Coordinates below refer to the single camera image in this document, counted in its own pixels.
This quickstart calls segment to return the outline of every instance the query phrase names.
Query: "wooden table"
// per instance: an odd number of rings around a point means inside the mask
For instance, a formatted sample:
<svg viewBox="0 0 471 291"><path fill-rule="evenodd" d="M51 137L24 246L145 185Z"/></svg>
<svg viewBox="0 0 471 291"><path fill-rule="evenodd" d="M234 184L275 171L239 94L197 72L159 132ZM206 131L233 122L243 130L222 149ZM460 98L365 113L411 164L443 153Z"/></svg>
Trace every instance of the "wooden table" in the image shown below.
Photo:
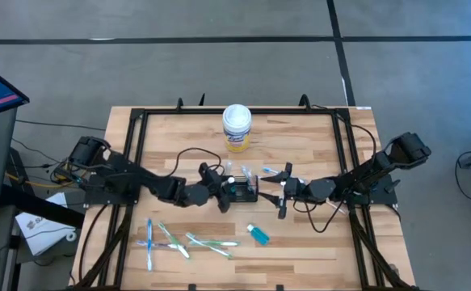
<svg viewBox="0 0 471 291"><path fill-rule="evenodd" d="M128 127L130 107L114 107L111 110L106 140L112 149L123 151ZM350 108L353 124L369 129L379 142L375 121L369 108ZM343 124L341 124L348 167L351 169L350 153ZM138 129L135 129L134 141ZM372 141L362 130L354 130L360 161L372 155ZM316 179L340 173L335 147L334 131L329 116L254 115L251 128L251 145L243 153L234 154L224 146L221 115L159 115L150 116L141 165L164 175L174 167L176 154L188 147L203 147L218 153L224 160L233 162L233 174L240 175L240 165L254 169L263 175L262 166L282 170L286 162L293 164L292 173L305 179ZM132 157L136 142L133 142ZM200 179L199 164L216 163L216 159L202 152L188 152L179 161L175 175L187 178L189 183ZM280 185L260 184L262 192L280 194ZM328 230L317 234L311 228L305 213L298 213L289 204L284 220L277 219L277 209L267 200L254 204L232 204L225 214L220 213L215 199L202 207L181 209L164 204L143 189L134 208L128 252L124 265L122 289L187 289L197 284L198 289L360 289L359 273L351 239L348 217L337 214ZM82 233L89 230L92 219L100 207L86 212ZM313 219L318 228L324 226L334 209L329 205L317 207ZM394 264L401 278L414 285L413 273L398 217L384 206L371 209L379 250L390 264ZM91 268L104 248L110 220L111 206L97 221L86 248L84 273ZM119 215L119 224L123 212ZM168 230L182 243L192 232L199 238L234 239L242 242L231 247L232 260L204 248L190 248L191 260L186 261L177 251L153 249L153 272L147 271L146 248L138 246L137 240L146 240L146 222L150 218L156 224L164 222ZM261 247L246 231L253 223L265 231L271 240ZM154 226L156 243L166 243L159 228ZM79 255L84 235L74 261L73 276L78 278ZM371 259L365 251L368 276L374 284ZM117 254L109 265L107 283L112 284Z"/></svg>

